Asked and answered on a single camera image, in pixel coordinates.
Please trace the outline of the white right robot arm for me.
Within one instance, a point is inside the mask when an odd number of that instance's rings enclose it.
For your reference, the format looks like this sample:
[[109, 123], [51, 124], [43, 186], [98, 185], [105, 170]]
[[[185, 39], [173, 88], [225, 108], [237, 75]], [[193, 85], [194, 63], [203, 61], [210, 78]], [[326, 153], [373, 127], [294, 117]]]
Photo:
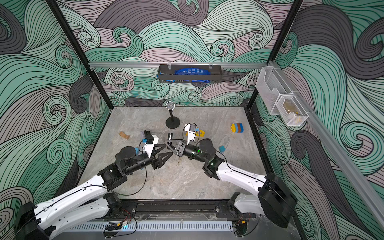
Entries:
[[258, 175], [229, 164], [210, 139], [202, 140], [196, 146], [183, 140], [165, 140], [165, 144], [179, 157], [204, 163], [203, 170], [208, 177], [247, 191], [247, 194], [236, 194], [233, 203], [236, 210], [243, 214], [264, 215], [275, 225], [288, 227], [298, 200], [279, 176], [273, 173]]

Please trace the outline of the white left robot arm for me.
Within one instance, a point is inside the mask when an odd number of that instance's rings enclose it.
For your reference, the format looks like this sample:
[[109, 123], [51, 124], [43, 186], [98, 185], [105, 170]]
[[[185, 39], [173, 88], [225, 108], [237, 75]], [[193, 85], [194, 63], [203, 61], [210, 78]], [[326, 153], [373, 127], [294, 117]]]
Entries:
[[128, 146], [116, 154], [115, 162], [85, 183], [40, 204], [23, 204], [16, 216], [16, 240], [49, 240], [78, 223], [125, 213], [119, 194], [114, 189], [126, 182], [135, 171], [152, 166], [161, 168], [172, 156], [166, 145], [155, 144], [151, 154], [137, 155]]

